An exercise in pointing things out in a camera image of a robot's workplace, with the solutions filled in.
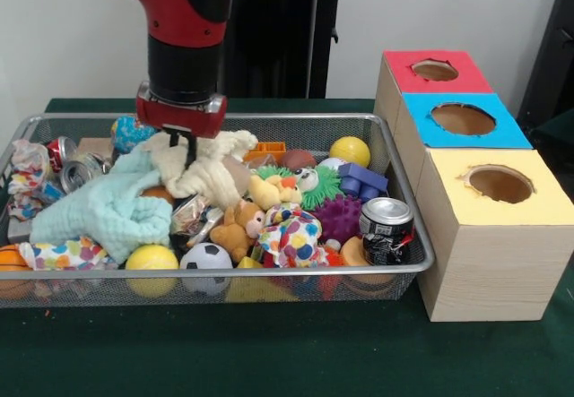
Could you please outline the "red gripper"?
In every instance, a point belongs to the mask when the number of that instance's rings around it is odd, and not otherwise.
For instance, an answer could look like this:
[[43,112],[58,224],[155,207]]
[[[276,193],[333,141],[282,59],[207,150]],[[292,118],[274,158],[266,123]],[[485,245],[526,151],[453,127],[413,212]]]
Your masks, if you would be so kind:
[[228,107],[228,100],[214,94],[207,101],[198,103],[170,103],[152,93],[150,83],[140,84],[135,99],[138,119],[157,129],[167,129],[170,147],[179,143],[179,132],[187,139],[186,164],[196,160],[196,137],[214,138],[221,131]]

